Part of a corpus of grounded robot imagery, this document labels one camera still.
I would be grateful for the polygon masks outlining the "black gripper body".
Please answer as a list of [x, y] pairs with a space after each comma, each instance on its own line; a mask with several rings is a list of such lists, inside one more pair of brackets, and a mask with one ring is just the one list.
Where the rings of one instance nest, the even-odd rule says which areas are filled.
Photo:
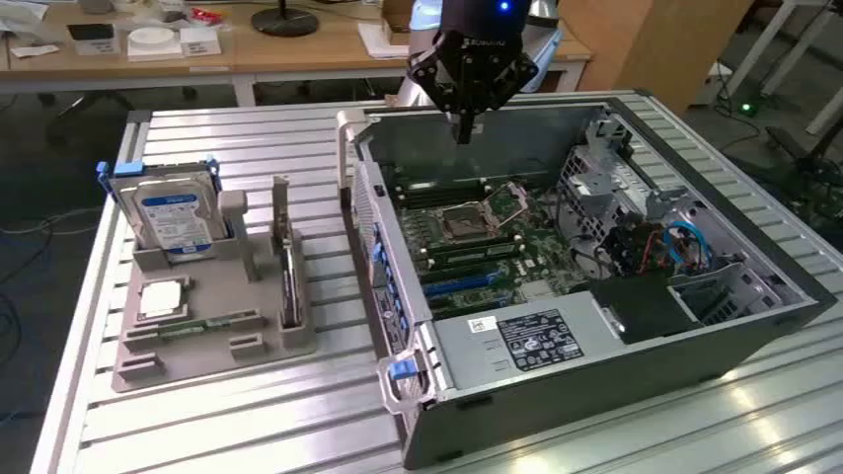
[[466, 106], [466, 57], [515, 56], [523, 52], [522, 33], [526, 27], [527, 1], [446, 1], [440, 32], [460, 36], [462, 97]]

